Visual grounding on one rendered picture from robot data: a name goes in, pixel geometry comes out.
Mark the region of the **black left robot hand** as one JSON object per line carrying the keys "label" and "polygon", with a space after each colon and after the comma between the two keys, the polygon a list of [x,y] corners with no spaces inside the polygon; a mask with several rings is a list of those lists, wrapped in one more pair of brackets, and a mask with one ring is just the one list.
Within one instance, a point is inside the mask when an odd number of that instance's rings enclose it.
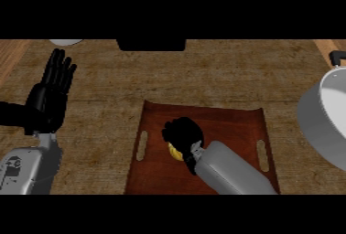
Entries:
{"label": "black left robot hand", "polygon": [[24,128],[24,134],[55,133],[65,120],[68,94],[77,65],[65,50],[57,48],[48,60],[40,82],[25,104],[0,101],[0,126]]}

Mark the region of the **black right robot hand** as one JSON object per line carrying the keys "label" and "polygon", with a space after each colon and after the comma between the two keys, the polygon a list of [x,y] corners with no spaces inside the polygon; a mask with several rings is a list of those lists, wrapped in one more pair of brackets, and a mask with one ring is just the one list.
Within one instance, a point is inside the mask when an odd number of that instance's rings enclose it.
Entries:
{"label": "black right robot hand", "polygon": [[182,153],[182,160],[193,175],[197,174],[197,159],[193,154],[193,145],[200,143],[204,146],[204,135],[197,123],[188,118],[181,117],[166,123],[163,129],[164,141],[173,144],[176,150]]}

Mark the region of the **yellow squash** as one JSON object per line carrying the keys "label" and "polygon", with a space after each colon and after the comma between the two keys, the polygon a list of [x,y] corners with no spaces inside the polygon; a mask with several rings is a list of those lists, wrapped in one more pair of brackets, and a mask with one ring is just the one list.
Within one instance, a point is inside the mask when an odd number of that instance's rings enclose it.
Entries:
{"label": "yellow squash", "polygon": [[175,148],[173,144],[167,144],[169,146],[169,152],[172,157],[178,160],[182,161],[182,153],[178,151],[178,149]]}

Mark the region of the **brown wooden tray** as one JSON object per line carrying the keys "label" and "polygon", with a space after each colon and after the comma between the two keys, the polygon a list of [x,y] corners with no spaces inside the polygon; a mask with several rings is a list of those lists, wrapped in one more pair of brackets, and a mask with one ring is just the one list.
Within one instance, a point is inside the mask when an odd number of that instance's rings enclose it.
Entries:
{"label": "brown wooden tray", "polygon": [[144,158],[133,159],[125,192],[127,194],[201,194],[216,195],[198,175],[193,175],[187,164],[178,161],[169,152],[163,129],[167,122],[188,117],[198,125],[204,135],[204,146],[212,141],[222,142],[235,154],[252,164],[268,177],[275,192],[280,185],[275,174],[275,163],[261,167],[259,149],[272,154],[264,110],[250,111],[190,107],[181,105],[144,103],[138,131],[148,135],[144,144]]}

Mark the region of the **grey metal pot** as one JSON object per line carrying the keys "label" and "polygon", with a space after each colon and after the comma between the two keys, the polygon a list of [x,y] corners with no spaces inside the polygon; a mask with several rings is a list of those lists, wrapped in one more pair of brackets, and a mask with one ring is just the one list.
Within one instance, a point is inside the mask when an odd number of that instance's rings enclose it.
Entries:
{"label": "grey metal pot", "polygon": [[314,149],[346,171],[346,51],[329,54],[334,66],[298,103],[300,131]]}

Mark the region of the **white round dish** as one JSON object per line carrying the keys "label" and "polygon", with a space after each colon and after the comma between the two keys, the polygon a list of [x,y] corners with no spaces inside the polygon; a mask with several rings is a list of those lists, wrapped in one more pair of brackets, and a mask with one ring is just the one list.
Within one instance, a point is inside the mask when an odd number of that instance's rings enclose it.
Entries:
{"label": "white round dish", "polygon": [[51,42],[58,46],[71,46],[80,43],[83,39],[51,39]]}

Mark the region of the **black box appliance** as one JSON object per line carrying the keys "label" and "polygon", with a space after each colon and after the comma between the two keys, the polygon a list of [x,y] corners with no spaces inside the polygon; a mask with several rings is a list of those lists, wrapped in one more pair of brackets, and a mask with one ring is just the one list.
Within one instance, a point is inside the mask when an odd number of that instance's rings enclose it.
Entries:
{"label": "black box appliance", "polygon": [[119,48],[123,51],[184,51],[185,39],[119,39]]}

